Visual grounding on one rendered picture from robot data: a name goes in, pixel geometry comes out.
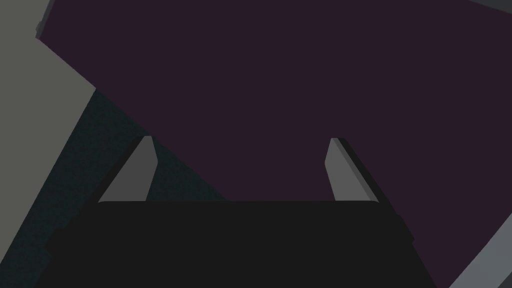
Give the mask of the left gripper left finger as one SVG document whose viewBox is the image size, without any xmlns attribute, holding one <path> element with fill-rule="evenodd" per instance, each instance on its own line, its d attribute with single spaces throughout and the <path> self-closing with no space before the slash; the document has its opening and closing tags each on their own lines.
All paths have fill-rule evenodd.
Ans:
<svg viewBox="0 0 512 288">
<path fill-rule="evenodd" d="M 153 138 L 138 136 L 92 194 L 93 202 L 145 201 L 158 165 Z"/>
</svg>

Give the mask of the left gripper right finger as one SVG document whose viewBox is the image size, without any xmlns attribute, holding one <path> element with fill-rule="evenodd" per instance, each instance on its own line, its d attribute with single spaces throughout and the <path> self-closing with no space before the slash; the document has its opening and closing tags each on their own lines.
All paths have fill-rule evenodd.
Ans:
<svg viewBox="0 0 512 288">
<path fill-rule="evenodd" d="M 332 138 L 324 165 L 336 201 L 389 200 L 345 138 Z"/>
</svg>

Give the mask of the dark purple flat panel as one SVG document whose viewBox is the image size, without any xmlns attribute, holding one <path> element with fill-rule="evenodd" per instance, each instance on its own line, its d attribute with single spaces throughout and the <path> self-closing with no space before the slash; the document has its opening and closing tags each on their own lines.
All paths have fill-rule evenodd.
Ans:
<svg viewBox="0 0 512 288">
<path fill-rule="evenodd" d="M 512 14 L 469 0 L 55 0 L 40 40 L 229 200 L 354 148 L 438 288 L 512 215 Z"/>
</svg>

